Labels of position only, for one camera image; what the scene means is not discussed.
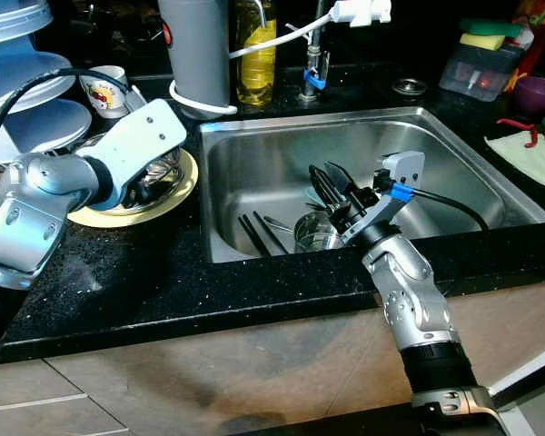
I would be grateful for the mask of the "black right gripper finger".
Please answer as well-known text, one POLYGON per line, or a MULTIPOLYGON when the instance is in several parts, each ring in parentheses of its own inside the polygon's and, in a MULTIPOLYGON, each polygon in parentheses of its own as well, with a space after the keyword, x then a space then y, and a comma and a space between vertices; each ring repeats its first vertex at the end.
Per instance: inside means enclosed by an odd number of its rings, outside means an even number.
POLYGON ((348 195, 356 193, 357 186, 354 179, 338 163, 327 163, 326 174, 328 179, 331 180, 334 190, 342 198, 347 198, 348 195))
POLYGON ((310 177, 314 191, 317 192, 320 203, 326 209, 336 209, 342 206, 343 196, 333 183, 330 175, 318 166, 310 165, 310 177))

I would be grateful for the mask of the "pale yellow plate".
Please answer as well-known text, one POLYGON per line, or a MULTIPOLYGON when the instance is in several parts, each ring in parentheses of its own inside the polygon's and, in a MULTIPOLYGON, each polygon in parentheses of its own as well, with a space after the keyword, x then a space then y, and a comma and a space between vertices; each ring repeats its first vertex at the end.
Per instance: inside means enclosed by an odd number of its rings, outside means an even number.
POLYGON ((172 194, 165 196, 159 203, 154 203, 153 206, 149 206, 141 212, 119 214, 114 209, 112 211, 101 212, 90 208, 82 208, 70 213, 66 217, 68 217, 69 221, 84 225, 84 227, 104 229, 130 227, 130 225, 157 219, 157 217, 171 212, 174 208, 180 206, 185 199, 189 198, 193 188, 196 186, 199 169, 194 158, 188 151, 181 149, 178 163, 180 163, 183 169, 188 170, 188 174, 173 188, 172 194))

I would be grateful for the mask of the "small steel cup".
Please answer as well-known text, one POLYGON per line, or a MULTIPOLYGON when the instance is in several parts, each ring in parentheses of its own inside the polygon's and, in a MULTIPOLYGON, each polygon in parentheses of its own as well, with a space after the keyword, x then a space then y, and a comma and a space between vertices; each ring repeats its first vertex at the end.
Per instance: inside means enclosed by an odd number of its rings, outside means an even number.
POLYGON ((314 253, 343 248, 344 243, 328 214, 323 211, 309 212, 293 227, 294 253, 314 253))

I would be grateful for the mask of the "stainless steel sink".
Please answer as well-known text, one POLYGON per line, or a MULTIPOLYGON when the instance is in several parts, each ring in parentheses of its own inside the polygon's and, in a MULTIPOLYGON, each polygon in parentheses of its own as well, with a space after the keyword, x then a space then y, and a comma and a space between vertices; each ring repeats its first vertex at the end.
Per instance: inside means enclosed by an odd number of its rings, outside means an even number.
POLYGON ((317 203, 310 167, 334 162, 369 185, 386 154, 419 151, 417 187, 467 204, 492 229, 545 222, 545 209, 426 109, 403 107, 213 122, 201 128, 199 191, 214 263, 260 257, 241 215, 293 225, 317 203))

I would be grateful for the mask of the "black chopstick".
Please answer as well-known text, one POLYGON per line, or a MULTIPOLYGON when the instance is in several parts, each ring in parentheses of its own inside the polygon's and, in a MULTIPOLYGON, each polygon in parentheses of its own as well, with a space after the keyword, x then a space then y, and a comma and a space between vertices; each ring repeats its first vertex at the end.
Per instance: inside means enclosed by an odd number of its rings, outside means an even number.
POLYGON ((272 245, 275 246, 275 248, 280 249, 283 254, 292 253, 292 251, 285 248, 280 238, 276 235, 276 232, 274 232, 273 228, 264 220, 263 216, 259 215, 256 211, 251 212, 251 215, 256 223, 259 224, 259 227, 263 230, 265 235, 268 236, 269 240, 272 241, 272 245))
POLYGON ((272 257, 272 254, 269 253, 268 246, 264 244, 260 234, 256 232, 254 224, 249 220, 249 217, 241 214, 238 217, 238 221, 241 228, 243 228, 244 235, 248 237, 249 242, 254 246, 257 253, 259 253, 261 257, 272 257))

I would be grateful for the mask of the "small white printed cup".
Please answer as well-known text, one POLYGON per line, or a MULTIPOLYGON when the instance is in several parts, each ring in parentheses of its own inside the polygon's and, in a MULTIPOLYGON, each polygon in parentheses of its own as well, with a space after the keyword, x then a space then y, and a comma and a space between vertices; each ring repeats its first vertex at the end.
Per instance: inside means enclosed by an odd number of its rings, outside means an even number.
POLYGON ((128 91, 124 92, 106 80, 94 78, 94 76, 81 76, 83 92, 94 111, 103 119, 120 119, 127 116, 131 112, 127 101, 132 95, 124 68, 118 65, 101 65, 91 67, 91 71, 112 76, 116 82, 126 84, 128 88, 128 91))

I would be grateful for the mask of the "steel faucet with blue clip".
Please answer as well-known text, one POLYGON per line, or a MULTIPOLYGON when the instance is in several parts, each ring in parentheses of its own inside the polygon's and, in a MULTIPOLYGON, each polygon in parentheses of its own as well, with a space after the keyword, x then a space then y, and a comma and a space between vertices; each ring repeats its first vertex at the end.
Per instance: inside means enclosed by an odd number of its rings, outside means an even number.
POLYGON ((303 103, 313 103, 320 96, 320 92, 327 85, 328 65, 330 53, 322 49, 320 37, 323 34, 323 25, 310 30, 304 35, 306 41, 306 62, 304 67, 304 84, 299 92, 298 99, 303 103))

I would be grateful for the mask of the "small round metal cap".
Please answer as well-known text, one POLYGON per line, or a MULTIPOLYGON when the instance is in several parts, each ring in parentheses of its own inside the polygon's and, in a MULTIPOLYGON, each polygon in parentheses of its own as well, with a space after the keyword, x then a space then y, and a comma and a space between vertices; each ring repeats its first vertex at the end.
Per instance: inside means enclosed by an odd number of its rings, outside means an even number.
POLYGON ((429 86, 422 80, 403 76, 393 80, 391 89, 397 95, 405 96, 405 98, 419 98, 429 90, 429 86))

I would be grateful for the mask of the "yellow oil bottle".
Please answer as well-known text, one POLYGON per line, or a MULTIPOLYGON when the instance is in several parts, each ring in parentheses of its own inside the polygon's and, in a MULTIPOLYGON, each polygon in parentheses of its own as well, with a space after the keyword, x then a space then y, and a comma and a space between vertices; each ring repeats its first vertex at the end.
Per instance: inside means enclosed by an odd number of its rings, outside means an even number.
MULTIPOLYGON (((277 36, 273 0, 233 1, 232 50, 272 41, 277 36)), ((241 104, 264 105, 272 100, 276 47, 234 59, 236 94, 241 104)))

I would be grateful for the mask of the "grey cylindrical appliance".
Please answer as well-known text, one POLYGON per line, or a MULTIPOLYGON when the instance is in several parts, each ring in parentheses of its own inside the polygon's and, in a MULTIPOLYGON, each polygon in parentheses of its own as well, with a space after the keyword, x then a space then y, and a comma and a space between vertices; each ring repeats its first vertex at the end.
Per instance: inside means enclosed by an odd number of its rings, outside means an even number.
POLYGON ((173 82, 169 95, 198 120, 238 113, 231 104, 225 0, 159 0, 173 82))

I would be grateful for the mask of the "white power plug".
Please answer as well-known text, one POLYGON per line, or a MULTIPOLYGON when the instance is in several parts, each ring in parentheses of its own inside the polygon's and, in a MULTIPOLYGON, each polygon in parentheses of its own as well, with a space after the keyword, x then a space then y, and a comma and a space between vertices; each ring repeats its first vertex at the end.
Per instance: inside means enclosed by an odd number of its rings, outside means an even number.
POLYGON ((328 12, 335 24, 368 26, 391 21, 392 0, 336 0, 328 12))

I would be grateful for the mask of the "small red plastic tool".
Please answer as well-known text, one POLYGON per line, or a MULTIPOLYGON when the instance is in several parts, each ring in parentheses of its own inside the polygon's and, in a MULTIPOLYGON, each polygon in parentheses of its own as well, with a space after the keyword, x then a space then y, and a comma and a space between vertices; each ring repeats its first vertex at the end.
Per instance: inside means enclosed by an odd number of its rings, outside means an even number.
POLYGON ((521 132, 529 132, 530 140, 525 145, 523 145, 523 148, 526 148, 526 149, 534 148, 534 146, 538 144, 539 130, 537 125, 525 124, 525 122, 519 122, 513 119, 497 119, 494 122, 496 122, 496 124, 499 124, 499 125, 506 125, 506 127, 516 128, 517 130, 520 130, 521 132))

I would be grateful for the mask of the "beige cabinet front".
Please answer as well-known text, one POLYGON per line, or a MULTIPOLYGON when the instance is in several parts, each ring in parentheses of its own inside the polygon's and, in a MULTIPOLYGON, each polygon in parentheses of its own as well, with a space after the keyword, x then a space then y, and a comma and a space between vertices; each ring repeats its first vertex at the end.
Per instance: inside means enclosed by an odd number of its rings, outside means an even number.
POLYGON ((411 396, 368 309, 0 365, 0 436, 227 436, 411 396))

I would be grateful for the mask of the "white tiered plastic rack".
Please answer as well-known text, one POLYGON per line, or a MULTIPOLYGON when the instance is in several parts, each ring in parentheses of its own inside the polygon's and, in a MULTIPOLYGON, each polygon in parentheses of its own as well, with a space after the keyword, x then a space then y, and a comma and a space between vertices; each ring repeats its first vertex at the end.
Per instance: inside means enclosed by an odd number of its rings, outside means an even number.
MULTIPOLYGON (((32 33, 51 21, 45 0, 0 0, 0 105, 33 76, 72 66, 63 55, 41 53, 33 43, 32 33)), ((68 145, 86 133, 93 120, 89 109, 61 98, 73 84, 73 76, 58 76, 19 99, 0 128, 0 164, 68 145)))

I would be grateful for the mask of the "black floor mat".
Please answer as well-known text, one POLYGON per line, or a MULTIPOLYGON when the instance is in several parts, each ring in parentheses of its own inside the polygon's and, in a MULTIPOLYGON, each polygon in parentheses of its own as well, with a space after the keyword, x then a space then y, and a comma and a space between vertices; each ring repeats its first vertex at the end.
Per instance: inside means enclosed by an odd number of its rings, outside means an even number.
POLYGON ((393 404, 231 436, 422 436, 422 430, 409 404, 393 404))

